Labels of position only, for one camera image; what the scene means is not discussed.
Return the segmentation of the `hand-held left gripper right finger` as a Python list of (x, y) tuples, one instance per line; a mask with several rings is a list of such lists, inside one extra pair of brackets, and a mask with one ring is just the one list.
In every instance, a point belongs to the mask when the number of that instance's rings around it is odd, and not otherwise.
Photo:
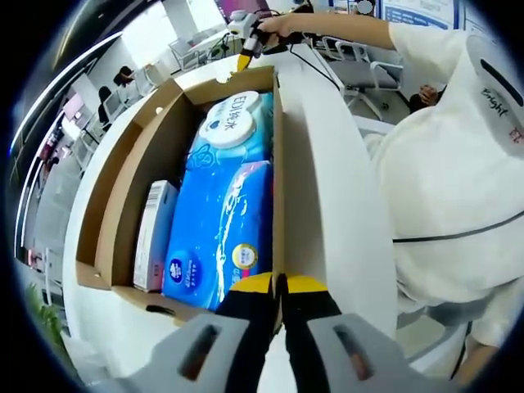
[(456, 392), (409, 366), (401, 349), (357, 314), (344, 314), (308, 276), (280, 277), (286, 348), (299, 392)]

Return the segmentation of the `person's right hand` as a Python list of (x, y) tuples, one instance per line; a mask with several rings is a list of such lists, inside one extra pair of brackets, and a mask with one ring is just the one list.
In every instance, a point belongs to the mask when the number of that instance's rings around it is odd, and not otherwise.
[(268, 35), (266, 45), (269, 47), (278, 45), (279, 42), (293, 33), (293, 16), (274, 16), (264, 19), (258, 29)]

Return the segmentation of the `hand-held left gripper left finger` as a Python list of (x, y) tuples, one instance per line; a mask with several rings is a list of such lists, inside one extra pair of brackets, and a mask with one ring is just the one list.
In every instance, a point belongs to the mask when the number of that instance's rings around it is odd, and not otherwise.
[(147, 364), (108, 382), (110, 392), (255, 392), (278, 302), (271, 273), (236, 282), (213, 314), (160, 341)]

